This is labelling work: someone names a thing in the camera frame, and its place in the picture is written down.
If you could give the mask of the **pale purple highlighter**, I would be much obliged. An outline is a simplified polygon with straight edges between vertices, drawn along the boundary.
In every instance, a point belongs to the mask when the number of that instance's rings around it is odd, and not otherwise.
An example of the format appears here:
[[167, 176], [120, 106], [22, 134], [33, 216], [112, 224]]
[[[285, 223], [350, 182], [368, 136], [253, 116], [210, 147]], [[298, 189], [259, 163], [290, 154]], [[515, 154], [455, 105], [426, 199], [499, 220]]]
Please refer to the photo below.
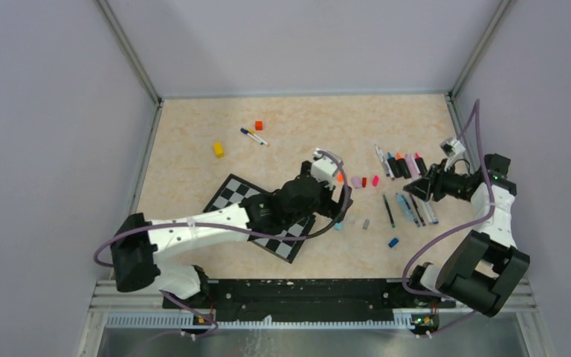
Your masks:
[[413, 178], [418, 179], [421, 174], [419, 172], [418, 167], [416, 166], [416, 162], [414, 161], [414, 157], [411, 154], [406, 154], [405, 155], [405, 161], [407, 162], [407, 165], [409, 167], [409, 170], [411, 172], [411, 175]]

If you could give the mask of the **black highlighter pink cap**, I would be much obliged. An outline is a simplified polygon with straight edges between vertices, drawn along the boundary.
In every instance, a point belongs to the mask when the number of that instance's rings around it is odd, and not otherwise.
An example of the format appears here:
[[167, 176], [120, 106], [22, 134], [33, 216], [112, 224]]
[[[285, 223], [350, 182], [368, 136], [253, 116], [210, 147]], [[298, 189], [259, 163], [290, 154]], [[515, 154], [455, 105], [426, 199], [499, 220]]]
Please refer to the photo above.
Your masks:
[[423, 157], [421, 157], [420, 154], [418, 154], [417, 152], [415, 153], [415, 155], [413, 157], [414, 157], [414, 161], [415, 161], [415, 164], [419, 170], [420, 175], [426, 176], [428, 174], [428, 168], [425, 164]]

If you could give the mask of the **black highlighter orange cap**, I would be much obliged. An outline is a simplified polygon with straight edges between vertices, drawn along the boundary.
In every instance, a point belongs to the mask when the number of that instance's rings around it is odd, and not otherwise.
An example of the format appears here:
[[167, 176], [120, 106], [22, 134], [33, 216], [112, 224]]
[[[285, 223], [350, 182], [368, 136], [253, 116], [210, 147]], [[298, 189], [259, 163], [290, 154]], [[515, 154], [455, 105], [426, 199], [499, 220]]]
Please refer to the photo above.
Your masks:
[[410, 169], [408, 168], [407, 162], [405, 161], [405, 159], [401, 156], [401, 154], [399, 152], [396, 153], [396, 162], [397, 162], [397, 165], [400, 169], [401, 174], [406, 179], [411, 179], [412, 175], [411, 175]]

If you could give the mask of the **light blue eraser bar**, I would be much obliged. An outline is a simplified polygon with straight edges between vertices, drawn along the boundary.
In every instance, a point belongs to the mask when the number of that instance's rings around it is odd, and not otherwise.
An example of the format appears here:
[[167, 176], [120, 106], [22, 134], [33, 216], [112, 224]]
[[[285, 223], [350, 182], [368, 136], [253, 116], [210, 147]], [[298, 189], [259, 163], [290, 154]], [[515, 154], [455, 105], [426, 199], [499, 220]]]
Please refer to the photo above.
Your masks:
[[406, 219], [410, 222], [414, 222], [413, 214], [411, 213], [410, 207], [407, 205], [407, 201], [404, 199], [403, 195], [401, 195], [399, 193], [395, 193], [395, 197], [396, 197], [396, 201], [398, 202], [398, 205], [399, 205], [402, 213], [406, 217]]

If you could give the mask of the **white marker magenta end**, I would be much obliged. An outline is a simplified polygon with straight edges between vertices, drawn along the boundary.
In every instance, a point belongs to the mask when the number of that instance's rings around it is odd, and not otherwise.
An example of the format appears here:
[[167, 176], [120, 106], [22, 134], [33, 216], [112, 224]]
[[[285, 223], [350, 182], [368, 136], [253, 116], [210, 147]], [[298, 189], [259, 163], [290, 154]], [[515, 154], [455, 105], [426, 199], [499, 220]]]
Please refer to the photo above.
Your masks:
[[390, 165], [388, 164], [388, 162], [385, 162], [385, 164], [386, 164], [387, 171], [388, 171], [388, 173], [389, 173], [389, 176], [390, 176], [391, 180], [392, 180], [392, 181], [395, 181], [395, 180], [396, 180], [396, 177], [395, 177], [393, 171], [391, 170]]

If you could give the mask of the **thin dark pen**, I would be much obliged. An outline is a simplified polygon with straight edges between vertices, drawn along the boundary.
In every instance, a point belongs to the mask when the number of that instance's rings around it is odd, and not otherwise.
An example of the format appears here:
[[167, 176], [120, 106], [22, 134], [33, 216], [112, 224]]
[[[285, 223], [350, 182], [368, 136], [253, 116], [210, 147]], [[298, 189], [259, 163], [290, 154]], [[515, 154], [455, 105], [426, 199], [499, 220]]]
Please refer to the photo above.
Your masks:
[[425, 226], [427, 225], [427, 223], [426, 223], [426, 221], [424, 220], [423, 216], [421, 215], [421, 211], [419, 210], [419, 206], [418, 206], [418, 204], [417, 204], [417, 202], [416, 202], [414, 196], [413, 196], [412, 194], [410, 194], [409, 197], [410, 197], [410, 200], [411, 200], [411, 202], [412, 202], [412, 204], [413, 204], [413, 206], [414, 206], [414, 210], [415, 210], [416, 216], [417, 216], [418, 220], [420, 221], [421, 226], [422, 226], [422, 227], [425, 227]]

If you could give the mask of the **black gel pen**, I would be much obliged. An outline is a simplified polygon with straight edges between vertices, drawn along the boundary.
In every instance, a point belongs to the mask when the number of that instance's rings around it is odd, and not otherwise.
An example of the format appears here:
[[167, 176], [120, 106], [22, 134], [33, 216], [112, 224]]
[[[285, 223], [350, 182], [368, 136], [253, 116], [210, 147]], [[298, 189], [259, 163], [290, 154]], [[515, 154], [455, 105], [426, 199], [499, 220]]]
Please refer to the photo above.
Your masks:
[[391, 227], [392, 227], [392, 228], [396, 228], [396, 223], [395, 223], [395, 220], [394, 220], [392, 211], [391, 211], [391, 209], [390, 209], [390, 203], [389, 203], [388, 198], [387, 198], [387, 196], [386, 196], [385, 193], [382, 193], [382, 199], [383, 199], [383, 201], [384, 201], [384, 206], [385, 206], [387, 215], [388, 215], [388, 217], [389, 217]]

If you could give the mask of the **black highlighter blue tip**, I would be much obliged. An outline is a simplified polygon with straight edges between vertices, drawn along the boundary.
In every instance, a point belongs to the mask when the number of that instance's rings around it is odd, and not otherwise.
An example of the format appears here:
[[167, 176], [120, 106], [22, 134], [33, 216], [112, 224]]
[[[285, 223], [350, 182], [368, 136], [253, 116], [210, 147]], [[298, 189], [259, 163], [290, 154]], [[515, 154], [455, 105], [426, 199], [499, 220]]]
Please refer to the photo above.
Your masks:
[[402, 178], [403, 174], [401, 169], [399, 168], [397, 161], [395, 160], [394, 156], [389, 152], [387, 153], [387, 163], [389, 165], [390, 171], [395, 178]]

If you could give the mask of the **pale purple highlighter cap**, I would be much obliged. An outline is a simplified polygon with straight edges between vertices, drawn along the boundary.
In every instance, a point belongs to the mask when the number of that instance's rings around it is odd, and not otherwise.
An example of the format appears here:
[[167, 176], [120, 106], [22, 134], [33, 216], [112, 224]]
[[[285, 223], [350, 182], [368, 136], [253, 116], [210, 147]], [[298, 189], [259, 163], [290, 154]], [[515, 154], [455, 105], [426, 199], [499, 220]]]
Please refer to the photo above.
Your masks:
[[351, 178], [351, 182], [352, 182], [352, 186], [353, 186], [354, 188], [356, 188], [356, 189], [363, 187], [363, 185], [362, 185], [362, 180], [361, 180], [360, 177], [353, 176], [353, 177]]

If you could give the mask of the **blue cap of marker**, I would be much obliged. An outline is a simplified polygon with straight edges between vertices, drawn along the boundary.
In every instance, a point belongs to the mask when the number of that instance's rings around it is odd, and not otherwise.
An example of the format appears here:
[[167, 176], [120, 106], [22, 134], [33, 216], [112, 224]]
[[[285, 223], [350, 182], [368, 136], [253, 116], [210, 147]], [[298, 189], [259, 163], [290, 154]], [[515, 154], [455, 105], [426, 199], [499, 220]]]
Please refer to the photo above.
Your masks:
[[399, 239], [398, 238], [393, 238], [389, 241], [388, 246], [390, 248], [394, 248], [396, 245], [398, 245], [399, 243]]

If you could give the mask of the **black white chessboard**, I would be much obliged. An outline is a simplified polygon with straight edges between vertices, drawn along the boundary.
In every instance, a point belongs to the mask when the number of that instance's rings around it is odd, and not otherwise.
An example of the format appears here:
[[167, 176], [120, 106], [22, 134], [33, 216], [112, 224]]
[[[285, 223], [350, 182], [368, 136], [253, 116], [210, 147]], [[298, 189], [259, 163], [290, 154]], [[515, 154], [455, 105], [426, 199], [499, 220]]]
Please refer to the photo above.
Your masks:
[[[221, 184], [220, 188], [213, 194], [210, 201], [204, 207], [203, 213], [221, 210], [259, 194], [269, 194], [269, 192], [231, 173]], [[307, 236], [312, 232], [315, 222], [316, 216], [312, 214], [303, 217], [287, 228], [281, 225], [281, 232], [276, 231], [277, 226], [274, 225], [273, 222], [268, 222], [266, 227], [262, 226], [259, 229], [259, 232], [277, 236], [279, 239], [251, 236], [250, 241], [273, 254], [275, 257], [292, 264], [300, 249], [303, 247], [304, 241], [283, 240], [283, 237]]]

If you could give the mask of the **white marker blue band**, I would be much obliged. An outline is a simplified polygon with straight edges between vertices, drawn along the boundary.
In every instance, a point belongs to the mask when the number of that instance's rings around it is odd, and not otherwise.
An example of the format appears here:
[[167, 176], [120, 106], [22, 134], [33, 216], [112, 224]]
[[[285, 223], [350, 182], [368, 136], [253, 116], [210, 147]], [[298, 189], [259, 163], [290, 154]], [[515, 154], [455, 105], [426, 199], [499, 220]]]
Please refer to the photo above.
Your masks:
[[439, 219], [437, 217], [437, 215], [435, 214], [430, 202], [425, 202], [425, 206], [428, 210], [428, 214], [430, 215], [431, 218], [431, 222], [433, 225], [438, 225], [439, 224]]

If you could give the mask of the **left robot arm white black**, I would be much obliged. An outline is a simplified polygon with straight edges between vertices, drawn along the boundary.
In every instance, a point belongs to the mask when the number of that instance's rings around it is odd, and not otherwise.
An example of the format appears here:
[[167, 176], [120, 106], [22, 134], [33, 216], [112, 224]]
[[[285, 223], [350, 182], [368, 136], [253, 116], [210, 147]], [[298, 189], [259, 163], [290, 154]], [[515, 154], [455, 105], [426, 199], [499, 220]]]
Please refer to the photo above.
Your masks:
[[332, 199], [338, 176], [344, 173], [342, 160], [322, 152], [313, 161], [304, 161], [300, 174], [279, 190], [246, 197], [226, 208], [170, 220], [129, 215], [109, 243], [116, 289], [128, 293], [152, 286], [191, 307], [204, 305], [209, 295], [204, 270], [176, 265], [173, 257], [225, 242], [279, 239], [283, 231], [314, 213], [335, 224], [352, 204], [347, 184], [339, 200]]

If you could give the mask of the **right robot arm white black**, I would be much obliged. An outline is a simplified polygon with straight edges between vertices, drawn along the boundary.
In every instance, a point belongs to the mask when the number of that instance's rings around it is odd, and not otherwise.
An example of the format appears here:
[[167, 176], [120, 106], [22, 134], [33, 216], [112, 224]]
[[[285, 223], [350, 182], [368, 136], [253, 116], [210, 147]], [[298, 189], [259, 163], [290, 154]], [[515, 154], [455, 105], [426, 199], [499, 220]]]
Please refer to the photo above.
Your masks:
[[404, 191], [425, 202], [446, 196], [469, 202], [475, 218], [450, 231], [468, 233], [442, 266], [424, 263], [404, 270], [407, 299], [415, 306], [427, 306], [435, 297], [446, 296], [494, 317], [530, 265], [529, 255], [517, 248], [512, 235], [517, 186], [507, 178], [510, 160], [487, 154], [472, 174], [458, 174], [446, 163], [431, 165]]

